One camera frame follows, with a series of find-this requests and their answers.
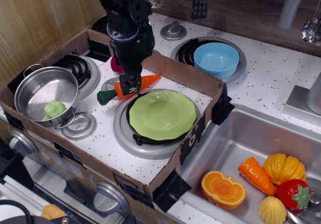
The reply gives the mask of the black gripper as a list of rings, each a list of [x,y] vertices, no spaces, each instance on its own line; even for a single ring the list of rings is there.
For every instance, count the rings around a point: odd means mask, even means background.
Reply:
[[[154,48],[152,29],[140,28],[138,34],[129,41],[113,37],[110,40],[110,45],[125,74],[119,76],[121,93],[123,95],[139,93],[141,90],[141,63],[152,55]]]

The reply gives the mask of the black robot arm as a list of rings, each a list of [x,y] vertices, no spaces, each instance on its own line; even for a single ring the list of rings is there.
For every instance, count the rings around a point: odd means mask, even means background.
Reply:
[[[99,0],[106,11],[107,34],[115,60],[123,69],[123,95],[141,90],[142,62],[152,55],[154,35],[149,23],[152,13],[148,0]]]

